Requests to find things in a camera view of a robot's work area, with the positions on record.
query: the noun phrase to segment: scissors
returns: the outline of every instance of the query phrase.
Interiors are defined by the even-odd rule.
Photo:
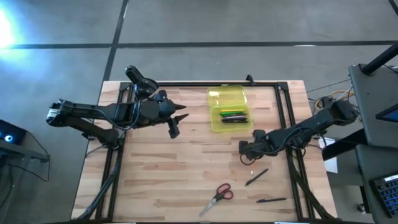
[[[209,204],[199,213],[199,216],[202,216],[204,213],[206,213],[216,202],[218,202],[221,199],[232,199],[234,197],[234,193],[230,191],[231,189],[231,184],[225,183],[221,184],[216,191],[216,195],[211,199]]]

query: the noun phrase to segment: green marker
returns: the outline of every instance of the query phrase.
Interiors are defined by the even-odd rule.
[[[241,115],[244,114],[244,111],[234,111],[234,112],[222,112],[221,116],[232,116],[232,115]]]

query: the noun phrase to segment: concrete floor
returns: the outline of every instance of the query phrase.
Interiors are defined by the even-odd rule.
[[[127,65],[137,66],[155,80],[243,80],[250,73],[256,80],[304,80],[307,90],[312,90],[347,79],[348,65],[369,62],[388,48],[373,41],[398,37],[398,17],[388,0],[130,0],[119,33],[122,5],[123,0],[0,2],[0,13],[10,24],[9,36],[22,48],[0,50],[0,119],[32,132],[52,160],[50,182],[24,174],[3,217],[5,223],[70,218],[87,140],[72,128],[50,127],[45,117],[58,98],[96,103],[104,75],[127,80],[123,72]],[[333,43],[323,47],[123,48],[117,49],[114,62],[107,66],[113,61],[115,48],[109,48],[113,40],[114,44],[118,40]],[[318,98],[350,86],[344,82],[308,96]],[[360,127],[356,123],[333,128],[328,135],[341,138]],[[44,175],[47,166],[32,163],[29,168]],[[338,181],[331,185],[339,217],[371,222],[369,215],[355,209],[361,202],[359,189]],[[3,198],[6,183],[0,187]]]

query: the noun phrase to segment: red scissors handle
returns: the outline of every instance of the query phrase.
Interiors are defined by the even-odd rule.
[[[221,184],[218,188],[217,188],[217,194],[215,196],[215,199],[217,200],[217,202],[221,199],[232,199],[234,197],[234,193],[232,191],[230,191],[231,189],[231,184],[225,183],[225,184]]]

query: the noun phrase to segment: white paper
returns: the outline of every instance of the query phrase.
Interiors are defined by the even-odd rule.
[[[321,147],[321,149],[324,149],[325,148],[325,143],[323,142],[323,139],[320,138],[318,141],[319,141],[319,147]],[[325,141],[326,141],[326,146],[336,142],[336,140],[330,139],[330,138],[325,138]],[[338,173],[338,171],[337,171],[337,158],[336,157],[328,159],[324,163],[325,163],[325,168],[326,168],[327,172],[333,172],[333,173],[336,173],[336,174]]]

